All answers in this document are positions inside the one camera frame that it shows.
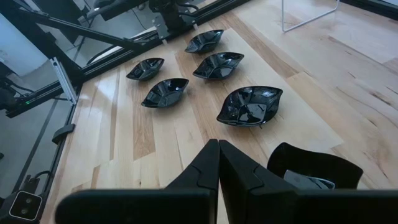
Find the metal rod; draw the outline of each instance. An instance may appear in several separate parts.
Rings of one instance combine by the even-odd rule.
[[[85,37],[88,37],[91,39],[99,40],[102,42],[106,42],[109,44],[117,45],[120,47],[125,47],[125,48],[129,48],[129,49],[137,49],[141,46],[140,44],[134,43],[131,40],[127,40],[127,39],[125,40],[125,39],[115,37],[112,35],[93,31],[93,30],[87,29],[86,27],[79,26],[79,25],[73,24],[71,22],[63,21],[61,19],[57,19],[54,17],[50,17],[48,15],[44,15],[44,14],[41,14],[38,12],[31,12],[31,11],[25,11],[25,10],[20,9],[19,13],[20,13],[20,15],[24,15],[39,24],[43,24],[46,26],[60,29],[60,30],[70,30],[79,35],[82,35],[82,36],[85,36]]]
[[[336,11],[337,8],[338,8],[338,5],[339,5],[339,3],[340,3],[340,0],[337,0],[336,7],[335,7],[334,9],[332,9],[332,10],[330,10],[330,11],[327,11],[327,12],[325,12],[325,13],[323,13],[323,14],[320,14],[320,15],[317,16],[317,17],[314,17],[314,18],[312,18],[312,19],[309,19],[309,20],[307,20],[307,21],[304,21],[304,22],[302,22],[302,23],[300,23],[300,24],[297,24],[296,26],[292,26],[292,27],[289,28],[289,29],[285,29],[285,4],[284,4],[284,2],[285,2],[285,1],[282,0],[282,31],[283,31],[283,32],[288,32],[288,31],[290,31],[290,30],[292,30],[292,29],[296,29],[296,28],[298,28],[298,27],[300,27],[300,26],[302,26],[302,25],[304,25],[304,24],[307,24],[307,23],[309,23],[309,22],[314,21],[315,19],[319,19],[319,18],[321,18],[321,17],[323,17],[323,16],[325,16],[325,15],[327,15],[327,14],[329,14],[329,13],[332,13],[332,12]]]
[[[77,104],[77,96],[73,89],[72,84],[68,78],[68,75],[65,73],[65,69],[63,69],[62,64],[57,60],[56,57],[50,59],[52,66],[55,70],[55,74],[58,77],[58,80],[61,84],[63,92],[66,94],[68,100],[73,104]]]

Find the clear acrylic stand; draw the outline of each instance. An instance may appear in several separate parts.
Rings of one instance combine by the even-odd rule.
[[[330,11],[327,11],[327,12],[325,12],[325,13],[323,13],[323,14],[320,14],[320,15],[317,16],[317,17],[314,17],[314,18],[312,18],[312,19],[309,19],[309,20],[307,20],[307,21],[304,21],[304,22],[302,22],[302,23],[300,23],[300,24],[297,24],[296,26],[292,26],[292,27],[289,28],[289,29],[285,29],[285,1],[282,0],[282,31],[283,31],[283,32],[288,32],[288,31],[290,31],[290,30],[292,30],[292,29],[296,29],[296,28],[298,28],[298,27],[300,27],[300,26],[302,26],[302,25],[304,25],[304,24],[307,24],[307,23],[309,23],[309,22],[312,22],[312,21],[314,21],[315,19],[319,19],[319,18],[321,18],[322,16],[325,16],[325,15],[327,15],[327,14],[329,14],[329,13],[332,13],[332,12],[334,12],[334,11],[337,10],[339,3],[340,3],[340,0],[337,0],[337,2],[336,2],[336,7],[335,7],[334,9],[332,9],[332,10],[330,10]]]

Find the leaf-shaped bowl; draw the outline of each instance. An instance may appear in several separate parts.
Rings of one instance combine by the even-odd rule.
[[[187,87],[189,80],[184,78],[171,78],[156,84],[149,91],[141,103],[149,108],[165,108],[176,104]]]
[[[214,50],[221,40],[224,30],[212,30],[204,32],[192,38],[185,52],[188,53],[207,53]]]
[[[252,127],[272,119],[279,107],[283,91],[269,86],[248,86],[229,94],[217,121],[233,125]]]
[[[243,54],[223,52],[210,55],[202,61],[193,75],[209,80],[222,80],[227,78],[244,58]]]
[[[154,78],[164,63],[162,58],[148,58],[138,63],[130,73],[126,75],[127,78],[139,81],[146,81]]]

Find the metal frame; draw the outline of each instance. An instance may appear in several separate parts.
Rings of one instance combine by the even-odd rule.
[[[330,11],[327,11],[327,12],[325,12],[325,13],[323,13],[323,14],[320,14],[320,15],[317,16],[317,17],[314,17],[314,18],[312,18],[312,19],[309,19],[309,20],[307,20],[307,21],[304,21],[304,22],[302,22],[302,23],[300,23],[300,24],[297,24],[296,26],[292,26],[292,27],[289,28],[289,29],[285,29],[285,1],[282,0],[282,31],[283,31],[283,32],[288,32],[288,31],[293,30],[293,29],[296,29],[296,28],[298,28],[298,27],[300,27],[300,26],[302,26],[302,25],[304,25],[304,24],[307,24],[307,23],[309,23],[309,22],[312,22],[312,21],[314,21],[315,19],[319,19],[319,18],[321,18],[321,17],[323,17],[323,16],[325,16],[325,15],[327,15],[327,14],[330,14],[330,13],[332,13],[332,12],[334,12],[334,11],[337,10],[339,3],[340,3],[340,0],[337,0],[337,2],[336,2],[336,7],[335,7],[334,9],[332,9],[332,10],[330,10]]]
[[[56,57],[50,59],[55,74],[58,77],[58,80],[61,84],[63,92],[66,94],[67,99],[72,103],[72,105],[77,104],[77,96],[75,90],[73,89],[72,84],[68,78],[68,75],[63,68],[62,64],[58,61]]]
[[[82,85],[85,81],[101,75],[102,73],[132,59],[133,57],[136,57],[162,44],[162,41],[159,39],[159,35],[156,31],[150,32],[147,36],[140,38],[139,40],[136,40],[138,38],[120,39],[108,34],[102,34],[100,32],[89,30],[86,27],[52,18],[44,13],[19,9],[19,7],[16,7],[16,2],[18,1],[19,0],[4,0],[5,4],[2,2],[2,5],[0,6],[0,12],[11,23],[13,23],[15,27],[19,29],[40,51],[42,51],[47,58],[58,58],[58,60],[65,67],[67,74],[69,74],[69,78],[73,86]],[[169,35],[163,39],[170,40],[178,37],[184,32],[192,29],[195,25],[205,23],[248,1],[250,0],[218,0],[213,2],[194,13],[195,24],[186,24],[180,30],[175,30],[169,33]],[[118,45],[123,48],[94,63],[80,68],[75,62],[70,60],[55,43],[48,41],[48,37],[36,24],[36,22],[58,29],[70,29],[80,35]],[[15,117],[62,93],[63,91],[60,83],[54,82],[35,92],[31,97],[26,98],[25,101],[20,102],[14,108],[8,110],[6,115],[10,118]]]

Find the metal bracket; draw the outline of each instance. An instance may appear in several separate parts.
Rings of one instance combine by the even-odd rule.
[[[292,26],[292,27],[289,28],[289,29],[285,29],[285,4],[284,4],[284,2],[285,2],[285,1],[282,0],[282,31],[283,31],[283,32],[288,32],[288,31],[290,31],[290,30],[292,30],[292,29],[296,29],[296,28],[298,28],[298,27],[300,27],[300,26],[302,26],[302,25],[304,25],[304,24],[307,24],[307,23],[309,23],[309,22],[314,21],[315,19],[319,19],[319,18],[321,18],[321,17],[323,17],[323,16],[325,16],[325,15],[327,15],[327,14],[329,14],[329,13],[332,13],[332,12],[336,11],[337,8],[338,8],[338,5],[339,5],[339,3],[340,3],[340,0],[337,0],[337,2],[336,2],[336,7],[335,7],[334,9],[332,9],[332,10],[330,10],[330,11],[327,11],[327,12],[325,12],[325,13],[323,13],[323,14],[320,14],[320,15],[317,16],[317,17],[314,17],[314,18],[312,18],[312,19],[309,19],[309,20],[307,20],[307,21],[304,21],[304,22],[302,22],[302,23],[300,23],[300,24],[297,24],[296,26]]]
[[[73,86],[70,83],[69,77],[62,64],[58,61],[56,57],[51,58],[50,61],[52,67],[54,68],[55,74],[57,75],[58,80],[61,84],[63,92],[66,94],[68,100],[72,103],[72,105],[77,104],[77,96],[75,90],[73,89]]]

